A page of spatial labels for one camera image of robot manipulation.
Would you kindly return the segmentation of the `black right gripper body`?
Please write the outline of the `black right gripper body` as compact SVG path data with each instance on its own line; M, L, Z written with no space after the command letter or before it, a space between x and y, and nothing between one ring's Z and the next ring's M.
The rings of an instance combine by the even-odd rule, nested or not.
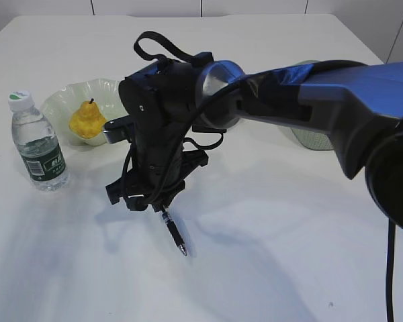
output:
M133 195L175 198L185 188L185 177L208 163L201 148L184 152L184 137L179 135L196 110L195 84L201 71L188 62L166 60L119 83L134 136L121 177L105 188L111 204Z

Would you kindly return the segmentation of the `blue black right robot arm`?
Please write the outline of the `blue black right robot arm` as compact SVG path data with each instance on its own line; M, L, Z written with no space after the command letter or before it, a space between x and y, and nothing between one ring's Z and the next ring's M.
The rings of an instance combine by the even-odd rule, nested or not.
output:
M245 74L222 61L158 61L119 83L127 114L105 124L109 142L130 143L111 203L160 209L208 162L185 152L188 131L223 134L240 119L326 135L347 178L365 171L371 198L403 229L403 62L367 66L329 60Z

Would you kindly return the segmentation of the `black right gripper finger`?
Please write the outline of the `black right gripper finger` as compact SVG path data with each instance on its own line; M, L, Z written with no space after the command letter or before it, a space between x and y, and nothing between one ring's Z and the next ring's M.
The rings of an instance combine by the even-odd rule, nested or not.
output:
M145 211L153 201L150 195L124 196L126 207L131 211Z
M169 208L173 199L173 197L157 197L152 200L150 205L155 213L163 212L165 209Z

